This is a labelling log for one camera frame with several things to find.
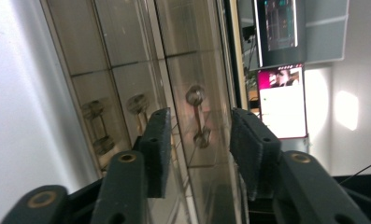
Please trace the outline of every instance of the computer screen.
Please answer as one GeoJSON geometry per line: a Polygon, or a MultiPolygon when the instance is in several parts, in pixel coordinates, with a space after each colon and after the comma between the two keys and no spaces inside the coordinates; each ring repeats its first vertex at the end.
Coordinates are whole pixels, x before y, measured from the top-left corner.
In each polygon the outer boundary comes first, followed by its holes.
{"type": "Polygon", "coordinates": [[[254,0],[259,67],[303,63],[306,51],[305,0],[254,0]]]}
{"type": "Polygon", "coordinates": [[[307,136],[304,65],[258,71],[262,122],[277,138],[307,136]]]}

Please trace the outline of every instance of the black cable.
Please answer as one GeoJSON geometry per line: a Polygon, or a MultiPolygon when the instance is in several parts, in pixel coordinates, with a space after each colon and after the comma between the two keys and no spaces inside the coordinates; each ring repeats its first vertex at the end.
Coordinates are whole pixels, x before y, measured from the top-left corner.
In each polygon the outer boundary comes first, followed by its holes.
{"type": "Polygon", "coordinates": [[[363,171],[365,171],[366,169],[369,169],[369,168],[371,168],[371,164],[370,164],[369,166],[363,168],[363,170],[357,172],[355,175],[349,176],[348,178],[346,178],[345,180],[343,180],[343,181],[340,182],[339,184],[341,185],[341,184],[345,183],[346,181],[352,179],[352,178],[355,177],[356,175],[360,174],[361,172],[363,172],[363,171]]]}

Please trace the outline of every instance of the glass panel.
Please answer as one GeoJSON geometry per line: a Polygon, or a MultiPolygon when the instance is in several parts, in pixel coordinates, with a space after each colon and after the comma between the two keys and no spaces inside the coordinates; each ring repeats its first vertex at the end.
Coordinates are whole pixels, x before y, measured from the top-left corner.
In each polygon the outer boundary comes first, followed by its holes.
{"type": "Polygon", "coordinates": [[[70,74],[107,69],[92,2],[48,0],[48,4],[70,74]]]}
{"type": "Polygon", "coordinates": [[[159,76],[156,76],[153,62],[117,67],[113,69],[113,73],[127,128],[134,143],[142,134],[138,130],[139,125],[145,128],[144,113],[148,118],[154,111],[165,106],[162,86],[157,86],[160,79],[155,79],[159,76]],[[137,110],[139,106],[145,107],[143,112],[137,110]]]}
{"type": "Polygon", "coordinates": [[[112,153],[130,149],[110,74],[108,71],[90,73],[74,77],[73,83],[89,136],[103,168],[112,153]]]}
{"type": "Polygon", "coordinates": [[[113,67],[150,58],[138,1],[96,0],[107,52],[113,67]]]}
{"type": "Polygon", "coordinates": [[[217,1],[156,1],[199,223],[235,223],[217,1]]]}

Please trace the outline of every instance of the sunlight on wall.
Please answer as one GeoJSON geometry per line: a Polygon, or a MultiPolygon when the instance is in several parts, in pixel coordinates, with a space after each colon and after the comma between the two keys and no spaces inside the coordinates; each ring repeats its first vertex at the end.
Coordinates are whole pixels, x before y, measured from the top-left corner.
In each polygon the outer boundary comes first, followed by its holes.
{"type": "Polygon", "coordinates": [[[351,131],[357,129],[359,100],[346,91],[340,91],[335,98],[335,120],[351,131]]]}
{"type": "Polygon", "coordinates": [[[324,69],[305,72],[305,92],[307,98],[307,128],[317,135],[327,122],[329,112],[329,91],[324,69]]]}

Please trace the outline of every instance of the screw hole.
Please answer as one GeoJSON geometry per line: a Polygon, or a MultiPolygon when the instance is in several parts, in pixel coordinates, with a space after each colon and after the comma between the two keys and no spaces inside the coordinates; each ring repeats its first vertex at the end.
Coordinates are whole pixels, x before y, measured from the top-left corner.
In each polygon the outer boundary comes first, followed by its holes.
{"type": "Polygon", "coordinates": [[[344,216],[342,214],[336,214],[335,221],[339,224],[354,224],[351,218],[344,216]]]}
{"type": "Polygon", "coordinates": [[[135,160],[136,160],[136,155],[132,155],[132,154],[125,154],[119,157],[119,161],[121,162],[131,162],[135,160]]]}
{"type": "Polygon", "coordinates": [[[302,155],[302,154],[299,154],[299,153],[293,153],[291,155],[291,157],[293,158],[294,161],[298,161],[298,162],[302,162],[302,163],[310,162],[310,158],[308,156],[302,155]]]}
{"type": "Polygon", "coordinates": [[[39,192],[38,194],[34,195],[29,201],[28,201],[28,207],[30,208],[40,208],[47,206],[54,202],[54,200],[57,197],[57,193],[53,190],[47,190],[43,192],[39,192]]]}

